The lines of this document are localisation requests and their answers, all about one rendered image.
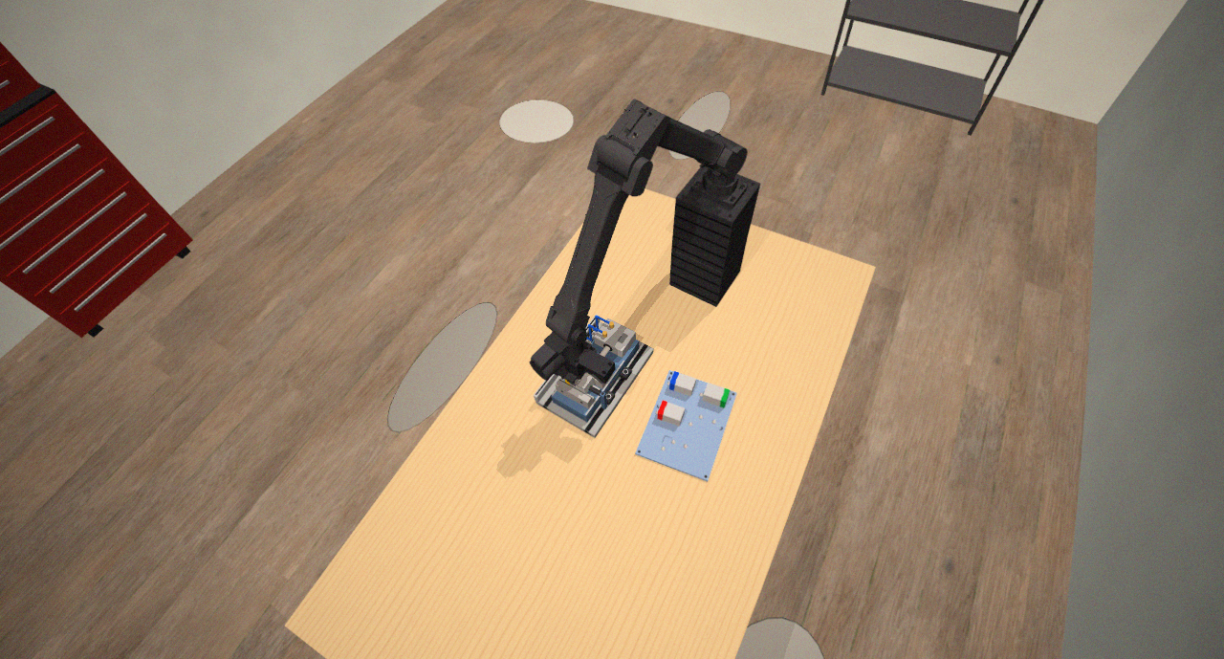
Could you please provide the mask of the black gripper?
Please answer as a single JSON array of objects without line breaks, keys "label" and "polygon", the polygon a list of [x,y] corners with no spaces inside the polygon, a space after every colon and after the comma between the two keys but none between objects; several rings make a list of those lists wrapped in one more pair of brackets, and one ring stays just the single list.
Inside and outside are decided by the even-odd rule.
[{"label": "black gripper", "polygon": [[[584,350],[581,350],[581,353],[584,353]],[[581,356],[581,353],[579,354],[579,356]],[[572,358],[572,359],[568,359],[568,358],[564,358],[564,359],[565,360],[575,360],[577,358],[578,356]],[[559,367],[557,370],[557,372],[554,375],[561,376],[562,378],[567,378],[567,382],[570,382],[573,385],[578,385],[581,381],[581,376],[584,376],[584,374],[586,374],[585,370],[581,371],[581,374],[577,377],[577,375],[568,372],[565,365],[563,365],[562,367]]]}]

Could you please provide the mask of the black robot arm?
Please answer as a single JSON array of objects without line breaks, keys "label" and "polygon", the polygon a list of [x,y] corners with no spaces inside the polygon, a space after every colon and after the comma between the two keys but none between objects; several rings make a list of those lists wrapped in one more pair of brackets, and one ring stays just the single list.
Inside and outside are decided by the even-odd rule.
[{"label": "black robot arm", "polygon": [[[632,99],[610,132],[600,136],[588,164],[588,169],[595,171],[592,198],[567,278],[554,298],[554,306],[548,310],[546,326],[552,333],[529,361],[545,381],[563,365],[577,377],[585,370],[601,383],[610,382],[614,375],[614,363],[592,352],[592,344],[586,342],[588,312],[621,211],[629,194],[632,197],[644,194],[657,146],[700,159],[700,167],[707,167],[703,181],[701,171],[692,183],[692,194],[700,194],[726,209],[734,209],[745,194],[747,184],[737,176],[745,163],[745,146],[712,130],[695,130]],[[575,356],[575,360],[564,359]]]}]

